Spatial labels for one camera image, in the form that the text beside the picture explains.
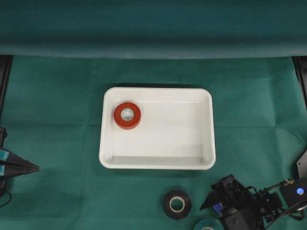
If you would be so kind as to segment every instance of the blue tape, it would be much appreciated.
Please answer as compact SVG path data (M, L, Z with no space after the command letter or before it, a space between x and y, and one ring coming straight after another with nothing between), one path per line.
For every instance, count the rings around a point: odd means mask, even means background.
M9 154L10 153L8 151L0 149L0 160L7 161ZM0 165L0 176L4 176L4 171L5 171L5 166Z

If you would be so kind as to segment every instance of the table surface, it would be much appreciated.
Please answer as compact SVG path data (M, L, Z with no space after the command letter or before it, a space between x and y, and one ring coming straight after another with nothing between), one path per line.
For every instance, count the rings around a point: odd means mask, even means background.
M213 97L217 161L207 171L111 170L99 160L103 95L114 86L199 87ZM123 60L14 57L2 115L5 147L40 166L10 180L3 229L192 229L210 185L234 174L259 189L288 177L307 147L307 113L291 58ZM169 219L162 196L192 199ZM303 229L284 218L272 229Z

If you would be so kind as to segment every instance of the green fabric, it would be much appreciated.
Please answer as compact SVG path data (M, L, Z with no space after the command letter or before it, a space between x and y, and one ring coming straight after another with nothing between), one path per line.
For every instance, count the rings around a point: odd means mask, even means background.
M201 87L213 97L217 161L208 171L110 170L99 160L102 100L113 86ZM2 124L5 148L40 166L10 180L6 230L191 230L210 185L233 173L264 188L295 176L307 113L290 58L122 60L14 57ZM192 199L183 220L161 197ZM304 229L289 218L272 229Z
M306 0L2 0L0 53L117 58L307 55Z

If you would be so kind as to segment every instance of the tape roll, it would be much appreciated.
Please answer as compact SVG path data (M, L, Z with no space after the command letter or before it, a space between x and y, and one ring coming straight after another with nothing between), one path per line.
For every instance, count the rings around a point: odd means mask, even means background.
M223 230L223 227L218 220L202 219L197 222L193 230Z
M114 110L114 120L123 129L135 128L141 121L141 110L134 103L124 102Z
M174 201L182 203L180 208L172 206ZM183 219L191 211L192 203L188 194L182 190L172 190L168 192L163 199L164 212L173 219Z

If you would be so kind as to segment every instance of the white tray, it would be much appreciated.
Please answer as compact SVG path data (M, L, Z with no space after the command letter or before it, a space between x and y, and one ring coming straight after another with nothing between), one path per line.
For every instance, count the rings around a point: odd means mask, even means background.
M130 130L113 112L123 102L141 109ZM104 96L100 162L118 169L206 170L215 163L211 95L204 89L122 88Z

